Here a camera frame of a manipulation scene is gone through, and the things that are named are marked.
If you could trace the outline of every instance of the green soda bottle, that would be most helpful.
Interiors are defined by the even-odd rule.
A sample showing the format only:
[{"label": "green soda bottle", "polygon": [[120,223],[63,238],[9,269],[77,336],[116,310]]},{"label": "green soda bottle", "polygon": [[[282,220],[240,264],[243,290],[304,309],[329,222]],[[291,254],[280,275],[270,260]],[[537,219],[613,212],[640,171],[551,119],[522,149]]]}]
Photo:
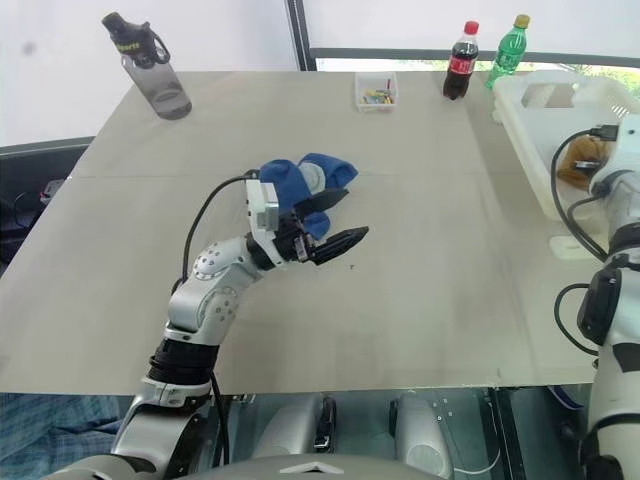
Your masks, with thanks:
[{"label": "green soda bottle", "polygon": [[529,26],[529,15],[518,15],[513,23],[513,29],[502,40],[489,73],[487,87],[492,89],[495,81],[504,75],[513,75],[518,68],[520,59],[527,48],[525,30]]}]

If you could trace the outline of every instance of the blue plaid fabric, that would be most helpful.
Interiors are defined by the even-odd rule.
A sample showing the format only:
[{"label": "blue plaid fabric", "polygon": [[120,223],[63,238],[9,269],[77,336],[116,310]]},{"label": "blue plaid fabric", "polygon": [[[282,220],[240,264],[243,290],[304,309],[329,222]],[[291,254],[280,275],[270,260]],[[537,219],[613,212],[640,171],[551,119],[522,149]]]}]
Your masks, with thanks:
[{"label": "blue plaid fabric", "polygon": [[116,397],[0,393],[0,479],[35,479],[108,453]]}]

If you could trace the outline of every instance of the blue cloth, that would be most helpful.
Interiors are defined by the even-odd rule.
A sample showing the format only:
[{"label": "blue cloth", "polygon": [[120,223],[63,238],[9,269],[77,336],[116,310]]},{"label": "blue cloth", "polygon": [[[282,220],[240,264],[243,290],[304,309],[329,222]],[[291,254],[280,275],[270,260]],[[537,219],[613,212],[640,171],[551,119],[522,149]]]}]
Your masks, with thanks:
[{"label": "blue cloth", "polygon": [[[348,162],[322,153],[309,153],[300,163],[310,162],[322,168],[325,175],[326,188],[343,188],[358,175],[358,171]],[[300,169],[289,160],[273,160],[260,169],[260,181],[273,183],[280,213],[286,213],[293,206],[311,196],[311,191],[304,181]],[[316,240],[321,239],[331,226],[329,217],[324,212],[315,212],[304,220],[304,228]]]},{"label": "blue cloth", "polygon": [[[260,181],[273,183],[280,213],[287,213],[293,206],[311,196],[311,191],[304,181],[300,169],[289,160],[273,160],[260,168]],[[321,239],[329,231],[329,217],[324,212],[315,212],[304,219],[304,228],[316,240]]]},{"label": "blue cloth", "polygon": [[0,478],[42,478],[109,453],[118,418],[113,396],[0,394]]},{"label": "blue cloth", "polygon": [[344,188],[358,175],[358,170],[349,162],[323,153],[308,153],[298,165],[305,162],[315,163],[322,168],[325,188]]}]

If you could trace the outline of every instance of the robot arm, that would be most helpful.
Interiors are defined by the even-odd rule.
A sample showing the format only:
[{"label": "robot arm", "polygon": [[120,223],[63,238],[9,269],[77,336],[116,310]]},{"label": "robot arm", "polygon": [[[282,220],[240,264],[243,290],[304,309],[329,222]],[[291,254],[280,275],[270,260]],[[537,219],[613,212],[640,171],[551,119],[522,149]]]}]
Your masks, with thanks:
[{"label": "robot arm", "polygon": [[614,154],[593,177],[609,253],[585,294],[578,326],[599,348],[580,459],[588,480],[640,476],[640,116],[621,123]]},{"label": "robot arm", "polygon": [[325,190],[279,215],[273,185],[251,179],[246,187],[251,232],[205,248],[187,281],[171,296],[163,339],[111,455],[84,459],[50,478],[186,475],[205,425],[197,410],[209,401],[210,374],[242,293],[273,268],[331,260],[368,232],[368,227],[346,230],[321,245],[305,233],[304,217],[334,206],[346,190]]}]

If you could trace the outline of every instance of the clear container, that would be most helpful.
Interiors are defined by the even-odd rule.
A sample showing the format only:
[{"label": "clear container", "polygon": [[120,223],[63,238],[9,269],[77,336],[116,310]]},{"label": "clear container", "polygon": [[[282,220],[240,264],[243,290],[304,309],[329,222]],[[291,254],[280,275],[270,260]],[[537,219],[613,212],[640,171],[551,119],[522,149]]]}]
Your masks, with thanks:
[{"label": "clear container", "polygon": [[122,55],[122,66],[160,118],[177,120],[191,111],[191,101],[171,64],[157,63],[152,68],[139,68],[131,57]]},{"label": "clear container", "polygon": [[[619,82],[561,70],[500,77],[493,91],[494,118],[504,125],[533,193],[551,220],[560,220],[549,186],[551,158],[560,143],[580,130],[619,124],[629,113],[640,113],[640,101]],[[569,98],[555,105],[560,96]],[[567,208],[589,194],[558,182],[558,196]],[[584,206],[576,217],[588,218],[595,210]]]},{"label": "clear container", "polygon": [[149,22],[126,22],[118,12],[102,19],[122,55],[122,66],[160,118],[177,120],[191,111],[191,101],[171,68],[171,55]]},{"label": "clear container", "polygon": [[[369,103],[375,98],[382,101],[388,98],[390,103]],[[358,72],[355,75],[354,101],[360,112],[393,112],[398,100],[398,80],[395,72]]]}]

